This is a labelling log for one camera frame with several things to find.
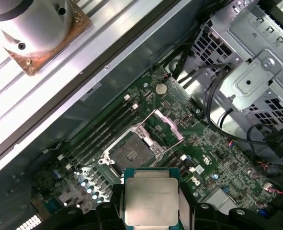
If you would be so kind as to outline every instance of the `electrolytic capacitor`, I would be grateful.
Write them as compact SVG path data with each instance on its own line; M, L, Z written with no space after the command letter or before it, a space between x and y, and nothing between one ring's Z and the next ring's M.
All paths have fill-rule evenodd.
M56 178L57 178L57 179L60 179L61 177L62 177L62 176L61 176L60 173L57 173L57 174L56 174Z
M82 173L83 173L83 170L78 170L78 171L76 172L76 175L79 176L79 175L81 175Z
M68 204L70 204L71 201L72 201L71 199L66 200L66 201L64 202L64 206L67 206Z
M97 203L102 203L104 201L104 198L103 197L100 197L98 200L97 200Z
M81 186L85 187L85 185L88 183L88 180L84 180L82 183L80 183Z
M261 176L258 174L258 173L251 173L250 174L250 177L252 178L252 179L254 179L254 180L256 180L256 179L260 179L261 178Z
M219 179L219 175L218 174L212 174L212 178L216 181Z
M99 192L95 192L95 193L92 195L92 199L94 199L94 200L98 199L98 195L99 195Z
M81 200L76 204L76 207L80 208L82 206L82 204L83 204L83 201Z
M93 191L94 187L93 186L90 186L88 189L87 189L87 193L91 193Z
M265 208L268 207L268 205L266 203L263 203L261 201L255 201L255 205L259 208Z

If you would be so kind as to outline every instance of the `ventilation holes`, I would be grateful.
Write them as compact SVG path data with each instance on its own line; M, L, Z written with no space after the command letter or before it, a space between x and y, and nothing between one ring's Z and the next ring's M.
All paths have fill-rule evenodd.
M271 108L271 111L258 111L259 109L253 104L249 108L250 111L259 119L260 122L266 125L283 124L283 106L279 99L274 98L266 100L265 103Z
M208 31L203 31L193 49L206 65L221 64L232 54L232 51L220 39Z

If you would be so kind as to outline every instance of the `ram slot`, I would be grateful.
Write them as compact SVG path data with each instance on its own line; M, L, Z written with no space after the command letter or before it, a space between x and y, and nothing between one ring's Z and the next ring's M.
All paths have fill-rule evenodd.
M95 156L99 151L107 145L113 138L115 138L119 133L122 133L124 130L127 129L128 125L131 125L134 121L135 114L129 114L129 116L125 116L122 120L122 122L118 123L116 127L114 128L114 131L112 131L107 137L105 137L104 140L101 141L101 143L97 143L98 146L95 147L95 145L92 145L95 147L94 150L91 151L89 155L87 155L85 158L81 159L79 163L79 167L86 164L93 156Z
M100 132L100 130L106 128L109 126L112 122L117 120L119 118L119 115L123 114L125 110L128 109L129 102L126 102L125 104L120 104L117 107L115 107L107 116L106 119L103 119L103 122L97 123L91 130L91 134L89 136L86 136L83 138L79 143L70 151L69 155L74 156L77 151L83 147L83 145L87 144L89 140L95 136L97 133Z
M131 114L131 108L127 108L127 110L125 110L120 116L118 116L118 118L116 120L113 120L112 122L109 123L108 126L105 126L104 129L100 129L101 132L99 135L96 136L92 136L88 141L87 141L87 145L81 149L78 154L76 154L73 157L74 161L77 161L78 159L80 159L81 157L83 157L83 155L89 151L91 151L91 149L93 147L95 147L100 141L101 141L101 136L103 136L105 133L107 132L111 132L112 128L115 124L118 124L119 122L121 122L121 120L123 119L123 117L128 116L129 114Z

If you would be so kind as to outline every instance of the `white connector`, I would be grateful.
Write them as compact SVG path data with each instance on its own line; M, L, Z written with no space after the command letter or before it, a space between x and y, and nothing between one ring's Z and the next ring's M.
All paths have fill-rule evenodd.
M271 183L265 183L263 189L269 192L272 187L273 185Z

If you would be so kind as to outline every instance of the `black cable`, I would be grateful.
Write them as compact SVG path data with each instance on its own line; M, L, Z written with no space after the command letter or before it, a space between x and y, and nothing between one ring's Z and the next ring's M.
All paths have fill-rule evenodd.
M276 128L273 128L269 125L265 125L265 124L257 124L257 125L254 125L254 126L251 126L248 130L247 130L247 140L252 140L251 139L251 134L252 134L252 130L254 128L259 128L259 127L266 127L267 129L270 129L272 132L276 133L277 132L277 129ZM253 145L253 143L250 143L250 146L251 146L251 150L252 150L252 154L255 155L256 154L256 151L255 151L255 147Z
M161 53L168 47L171 46L192 46L194 45L194 40L195 38L198 36L198 34L201 32L201 26L202 24L204 24L209 18L210 16L218 11L219 9L227 6L229 3L231 3L233 0L213 0L210 1L206 6L204 6L203 8L201 8L196 16L197 19L197 23L194 24L194 26L192 27L192 41L191 41L191 37L188 38L188 41L191 42L184 42L184 43L174 43L174 44L167 44L165 45L162 49L159 50L159 52L155 55L155 57L153 58L153 61L150 65L150 73L153 72L155 64L157 62L157 60L159 59ZM175 79L178 78L178 73L182 72L182 69L184 68L184 64L187 60L187 55L188 52L184 52L182 54L182 63L176 67L176 73L175 73Z
M227 110L227 111L222 115L222 117L221 117L221 119L220 119L220 124L219 124L220 129L222 129L223 123L224 123L224 120L226 119L226 117L227 117L228 115L230 115L233 111L234 111L234 110L233 110L232 108L230 108L229 110Z
M226 69L222 69L218 75L218 77L211 83L211 85L207 88L205 95L204 95L204 107L205 107L205 111L206 111L206 117L207 117L207 122L210 126L210 128L213 131L218 132L219 134L226 136L230 139L233 140L238 140L238 141L242 141L245 143L253 143L253 144L259 144L259 145L267 145L266 142L260 142L260 141L252 141L252 140L248 140L248 139L243 139L243 138L239 138L236 137L234 135L231 135L225 131L223 131L222 129L220 129L219 127L216 126L216 124L214 124L211 120L211 108L212 108L212 103L213 103L213 97L214 94L217 90L217 88L221 85L222 81L224 80L224 78L227 75L227 70Z

